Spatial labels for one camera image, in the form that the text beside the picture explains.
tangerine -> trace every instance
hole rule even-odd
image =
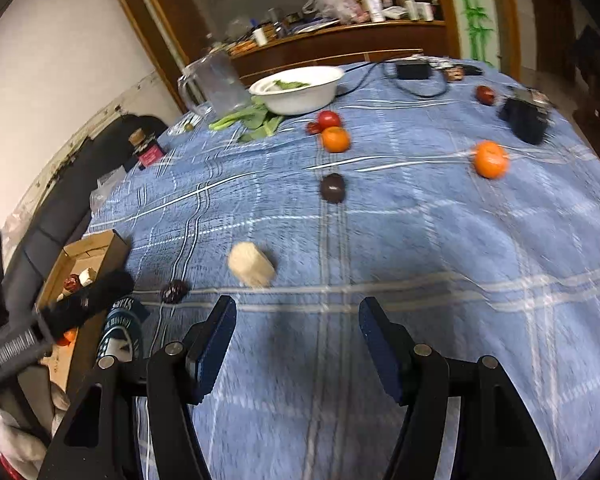
[[[346,152],[351,145],[349,134],[339,126],[325,128],[320,134],[320,138],[324,149],[330,153]]]
[[[475,171],[484,178],[500,178],[509,169],[509,155],[492,140],[484,140],[475,148]]]

white container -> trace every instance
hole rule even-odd
[[[417,6],[418,14],[420,15],[421,19],[425,20],[426,22],[432,22],[433,9],[431,8],[431,4],[429,2],[418,2]]]
[[[304,66],[266,76],[249,88],[262,98],[267,108],[277,115],[301,115],[325,107],[336,96],[338,81],[344,70],[337,66]],[[275,81],[309,83],[291,90],[274,90]]]
[[[404,8],[407,9],[409,19],[412,22],[417,22],[420,19],[420,15],[418,13],[418,6],[416,5],[415,0],[405,0]]]
[[[384,22],[382,0],[365,0],[365,4],[372,22]]]
[[[265,46],[267,43],[269,43],[269,41],[267,41],[267,37],[264,35],[264,30],[262,30],[262,27],[253,31],[253,41],[255,41],[258,46]]]

wooden shelf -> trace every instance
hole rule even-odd
[[[366,23],[352,23],[351,25],[339,25],[337,27],[326,27],[321,28],[320,30],[316,30],[315,32],[304,32],[302,34],[295,34],[293,36],[289,36],[288,38],[282,38],[281,40],[273,40],[269,41],[264,46],[259,46],[254,48],[253,50],[249,50],[248,52],[242,52],[240,54],[236,54],[232,56],[232,59],[238,59],[239,57],[248,56],[253,52],[261,52],[263,50],[267,50],[268,48],[278,46],[283,43],[288,43],[289,41],[297,41],[304,40],[305,38],[312,38],[315,36],[320,36],[321,34],[333,34],[334,32],[342,32],[344,30],[355,30],[355,29],[369,29],[370,31],[375,28],[381,27],[401,27],[401,26],[409,26],[412,27],[445,27],[445,22],[433,21],[433,22],[412,22],[411,20],[385,20],[384,22],[366,22]]]
[[[250,85],[289,68],[379,61],[422,52],[450,56],[445,22],[387,20],[329,27],[275,40],[232,57],[240,80]]]

small bottle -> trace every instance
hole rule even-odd
[[[164,156],[165,152],[160,144],[158,144],[158,141],[153,137],[147,137],[142,128],[138,128],[129,135],[129,142],[135,148],[134,155],[140,161],[141,170],[149,167],[156,160],[160,160]]]

white tube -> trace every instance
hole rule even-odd
[[[382,15],[382,0],[365,0],[372,22],[384,22]]]

